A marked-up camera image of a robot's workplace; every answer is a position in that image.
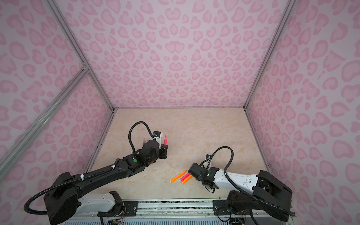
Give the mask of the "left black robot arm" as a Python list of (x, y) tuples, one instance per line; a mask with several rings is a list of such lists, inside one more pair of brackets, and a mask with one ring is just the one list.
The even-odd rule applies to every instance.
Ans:
[(78, 199), (91, 191), (114, 181), (134, 176), (144, 171), (158, 159), (167, 158), (168, 145), (155, 140), (146, 142), (137, 150), (109, 166), (84, 174), (61, 174), (52, 185), (52, 190), (44, 196), (46, 213), (51, 225), (58, 225), (75, 215), (80, 207)]

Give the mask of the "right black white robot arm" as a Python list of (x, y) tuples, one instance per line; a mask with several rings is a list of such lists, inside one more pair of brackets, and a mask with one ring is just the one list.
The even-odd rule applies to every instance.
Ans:
[(291, 211), (292, 190), (267, 171), (244, 175), (225, 172), (217, 167), (206, 169), (193, 163), (188, 173), (211, 193), (217, 189), (230, 190), (225, 206), (231, 214), (262, 210), (283, 222), (295, 216)]

